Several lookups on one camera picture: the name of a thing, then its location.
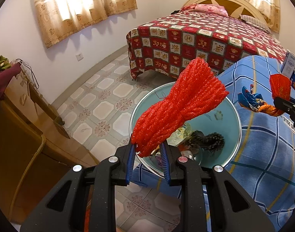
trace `floor tile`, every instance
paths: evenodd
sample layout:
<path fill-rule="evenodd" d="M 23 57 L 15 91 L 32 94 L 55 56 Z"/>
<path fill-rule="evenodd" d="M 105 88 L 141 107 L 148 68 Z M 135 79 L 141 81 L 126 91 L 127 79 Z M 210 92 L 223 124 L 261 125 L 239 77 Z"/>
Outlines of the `floor tile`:
<path fill-rule="evenodd" d="M 67 109 L 68 105 L 63 103 L 58 109 L 57 112 L 59 115 L 61 115 L 66 109 Z"/>
<path fill-rule="evenodd" d="M 176 226 L 138 207 L 121 226 L 127 232 L 171 232 Z"/>
<path fill-rule="evenodd" d="M 120 98 L 123 98 L 126 97 L 132 90 L 133 85 L 121 83 L 113 90 L 113 94 Z"/>
<path fill-rule="evenodd" d="M 95 83 L 100 78 L 99 74 L 94 74 L 89 80 L 86 81 L 88 84 Z"/>
<path fill-rule="evenodd" d="M 80 111 L 78 120 L 86 121 L 90 115 L 91 115 L 91 111 L 89 109 L 85 108 L 82 111 Z"/>
<path fill-rule="evenodd" d="M 96 87 L 94 90 L 92 90 L 92 93 L 97 95 L 99 101 L 104 101 L 104 100 L 109 101 L 110 100 L 110 102 L 116 102 L 120 99 L 120 97 L 113 94 L 113 90 L 116 88 L 117 85 L 118 85 L 117 82 L 113 83 L 106 90 L 101 90 Z"/>
<path fill-rule="evenodd" d="M 112 135 L 109 134 L 112 127 L 106 121 L 100 121 L 97 124 L 95 124 L 91 120 L 86 120 L 86 122 L 89 123 L 90 126 L 93 126 L 92 135 L 84 143 L 84 146 L 88 150 L 91 150 L 92 148 L 94 148 L 97 142 L 101 139 L 106 139 L 115 148 L 117 147 L 119 141 L 117 138 L 114 138 Z"/>
<path fill-rule="evenodd" d="M 121 60 L 124 60 L 125 58 L 127 58 L 128 55 L 120 55 L 118 58 L 116 58 L 115 60 L 118 60 L 118 61 L 121 61 Z"/>
<path fill-rule="evenodd" d="M 126 55 L 126 56 L 127 56 L 126 58 L 119 61 L 119 65 L 128 65 L 128 66 L 130 66 L 129 56 L 128 55 Z"/>
<path fill-rule="evenodd" d="M 156 75 L 156 71 L 154 70 L 147 70 L 147 71 L 144 71 L 143 73 L 141 73 L 140 75 L 138 75 L 138 80 L 139 82 L 150 82 Z"/>
<path fill-rule="evenodd" d="M 140 207 L 167 222 L 178 225 L 180 221 L 180 203 L 180 199 L 152 189 L 142 201 Z"/>
<path fill-rule="evenodd" d="M 118 191 L 115 191 L 115 220 L 116 226 L 122 224 L 131 216 L 137 209 L 138 205 L 127 199 Z"/>
<path fill-rule="evenodd" d="M 129 70 L 130 70 L 130 67 L 129 67 L 129 66 L 122 65 L 122 66 L 117 67 L 117 68 L 114 70 L 114 73 L 115 73 L 115 74 L 118 74 L 118 75 L 123 75 L 123 74 L 125 74 L 127 71 L 129 71 Z"/>
<path fill-rule="evenodd" d="M 119 101 L 116 102 L 115 108 L 120 110 L 120 111 L 127 111 L 131 105 L 132 101 L 128 98 L 121 98 Z"/>
<path fill-rule="evenodd" d="M 65 121 L 64 128 L 69 128 L 74 121 L 77 119 L 77 114 L 75 112 L 69 112 L 63 120 Z"/>
<path fill-rule="evenodd" d="M 130 138 L 122 138 L 122 139 L 119 140 L 119 142 L 120 142 L 122 145 L 128 145 L 129 140 L 130 140 Z"/>
<path fill-rule="evenodd" d="M 72 111 L 78 106 L 78 104 L 79 104 L 79 101 L 72 100 L 71 103 L 68 104 L 68 110 Z"/>
<path fill-rule="evenodd" d="M 106 66 L 104 66 L 101 70 L 108 71 L 108 70 L 112 69 L 114 66 L 115 66 L 115 64 L 109 63 Z"/>
<path fill-rule="evenodd" d="M 129 122 L 130 122 L 131 114 L 128 112 L 122 113 L 116 121 L 113 123 L 113 129 L 121 134 L 122 136 L 129 135 Z"/>
<path fill-rule="evenodd" d="M 108 101 L 102 101 L 93 110 L 93 115 L 99 120 L 103 120 L 113 111 L 113 109 L 114 109 L 114 104 L 111 104 Z"/>
<path fill-rule="evenodd" d="M 114 79 L 112 78 L 104 78 L 98 85 L 97 87 L 101 90 L 108 89 L 113 83 Z"/>
<path fill-rule="evenodd" d="M 71 94 L 72 99 L 76 99 L 78 96 L 80 96 L 84 92 L 84 89 L 79 87 L 74 93 Z"/>
<path fill-rule="evenodd" d="M 137 104 L 140 102 L 142 98 L 144 98 L 145 95 L 147 95 L 153 88 L 148 87 L 147 89 L 137 90 L 130 98 L 130 107 L 132 109 L 135 109 Z"/>
<path fill-rule="evenodd" d="M 133 109 L 128 107 L 126 111 L 118 110 L 108 121 L 110 131 L 108 132 L 119 141 L 129 138 L 129 122 Z"/>
<path fill-rule="evenodd" d="M 93 129 L 87 123 L 84 122 L 77 127 L 72 137 L 80 144 L 84 144 L 92 133 Z"/>
<path fill-rule="evenodd" d="M 105 138 L 100 139 L 91 149 L 91 154 L 93 154 L 99 161 L 102 161 L 115 154 L 116 146 L 111 144 Z"/>
<path fill-rule="evenodd" d="M 88 107 L 95 99 L 97 98 L 96 95 L 92 94 L 92 93 L 89 93 L 87 95 L 84 96 L 84 98 L 82 98 L 79 102 L 79 104 L 86 108 Z"/>
<path fill-rule="evenodd" d="M 112 72 L 113 72 L 113 69 L 109 71 L 104 71 L 104 70 L 97 71 L 96 74 L 100 76 L 100 79 L 98 80 L 98 82 L 100 82 L 104 78 L 109 77 L 112 74 Z"/>
<path fill-rule="evenodd" d="M 113 60 L 113 61 L 111 61 L 110 63 L 116 64 L 116 65 L 119 65 L 119 64 L 120 64 L 120 61 L 119 61 L 119 60 Z"/>
<path fill-rule="evenodd" d="M 116 186 L 115 189 L 137 205 L 141 204 L 151 190 L 150 188 L 142 187 L 132 182 L 127 187 Z"/>

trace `wooden cabinet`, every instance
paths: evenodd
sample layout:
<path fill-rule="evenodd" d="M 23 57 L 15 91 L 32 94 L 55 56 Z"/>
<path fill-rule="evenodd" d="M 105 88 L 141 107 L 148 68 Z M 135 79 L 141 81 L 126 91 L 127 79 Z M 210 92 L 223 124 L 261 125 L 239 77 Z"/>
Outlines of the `wooden cabinet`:
<path fill-rule="evenodd" d="M 72 166 L 99 163 L 38 103 L 15 77 L 0 101 L 0 209 L 18 224 Z"/>

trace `black yarn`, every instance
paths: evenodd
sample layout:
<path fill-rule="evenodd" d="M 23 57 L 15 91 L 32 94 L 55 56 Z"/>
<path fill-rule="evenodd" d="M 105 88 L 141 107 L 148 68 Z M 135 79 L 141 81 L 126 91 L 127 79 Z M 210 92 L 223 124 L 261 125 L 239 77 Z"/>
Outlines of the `black yarn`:
<path fill-rule="evenodd" d="M 189 140 L 185 142 L 186 145 L 193 149 L 202 148 L 205 151 L 215 152 L 221 150 L 225 145 L 224 137 L 219 133 L 211 133 L 204 136 L 201 131 L 194 131 Z"/>

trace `red yarn bundle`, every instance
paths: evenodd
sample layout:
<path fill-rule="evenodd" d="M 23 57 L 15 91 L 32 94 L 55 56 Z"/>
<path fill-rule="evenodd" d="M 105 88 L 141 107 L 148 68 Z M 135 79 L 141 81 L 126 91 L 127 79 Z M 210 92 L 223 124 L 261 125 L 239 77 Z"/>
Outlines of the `red yarn bundle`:
<path fill-rule="evenodd" d="M 229 94 L 202 59 L 192 60 L 180 74 L 169 95 L 152 105 L 138 119 L 131 142 L 146 157 L 185 121 L 216 108 Z"/>

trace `wooden headboard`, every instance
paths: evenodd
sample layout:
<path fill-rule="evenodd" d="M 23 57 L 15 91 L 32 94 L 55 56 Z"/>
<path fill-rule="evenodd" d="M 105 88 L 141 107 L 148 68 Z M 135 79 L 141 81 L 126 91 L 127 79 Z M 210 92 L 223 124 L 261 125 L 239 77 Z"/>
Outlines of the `wooden headboard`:
<path fill-rule="evenodd" d="M 216 4 L 224 6 L 228 12 L 228 15 L 231 17 L 239 18 L 240 15 L 249 15 L 262 22 L 265 22 L 265 19 L 261 13 L 253 5 L 245 0 L 189 0 L 184 4 L 184 6 L 193 3 Z"/>

